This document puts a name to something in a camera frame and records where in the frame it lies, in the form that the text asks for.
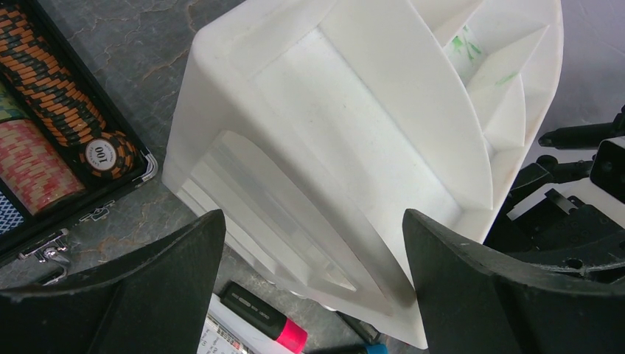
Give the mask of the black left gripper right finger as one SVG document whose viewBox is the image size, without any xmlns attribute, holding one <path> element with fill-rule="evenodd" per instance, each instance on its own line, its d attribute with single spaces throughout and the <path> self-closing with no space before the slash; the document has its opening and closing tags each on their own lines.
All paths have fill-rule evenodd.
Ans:
<svg viewBox="0 0 625 354">
<path fill-rule="evenodd" d="M 415 209 L 402 221 L 431 353 L 622 353 L 624 286 L 548 271 Z"/>
</svg>

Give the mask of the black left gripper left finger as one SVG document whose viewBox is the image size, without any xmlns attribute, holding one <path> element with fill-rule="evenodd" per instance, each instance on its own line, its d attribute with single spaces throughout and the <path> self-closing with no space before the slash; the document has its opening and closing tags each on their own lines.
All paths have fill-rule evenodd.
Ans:
<svg viewBox="0 0 625 354">
<path fill-rule="evenodd" d="M 3 353 L 195 353 L 222 258 L 219 209 L 52 285 L 1 291 Z"/>
</svg>

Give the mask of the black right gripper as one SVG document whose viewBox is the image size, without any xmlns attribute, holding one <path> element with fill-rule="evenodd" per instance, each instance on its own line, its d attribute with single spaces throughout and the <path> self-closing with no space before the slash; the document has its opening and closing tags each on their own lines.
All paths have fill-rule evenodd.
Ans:
<svg viewBox="0 0 625 354">
<path fill-rule="evenodd" d="M 608 123 L 577 125 L 544 133 L 538 144 L 557 150 L 590 150 L 624 136 L 624 107 Z M 536 161 L 517 175 L 485 246 L 556 273 L 606 284 L 624 283 L 624 228 L 602 210 L 555 189 L 516 218 L 509 213 L 546 184 L 579 181 L 591 161 Z"/>
</svg>

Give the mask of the white drawer organizer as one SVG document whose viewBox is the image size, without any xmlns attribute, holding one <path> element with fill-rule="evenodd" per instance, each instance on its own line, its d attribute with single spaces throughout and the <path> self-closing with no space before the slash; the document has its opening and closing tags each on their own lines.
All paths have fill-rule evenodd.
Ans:
<svg viewBox="0 0 625 354">
<path fill-rule="evenodd" d="M 403 215 L 486 239 L 563 44 L 560 1 L 244 1 L 193 38 L 162 181 L 265 279 L 424 349 Z"/>
</svg>

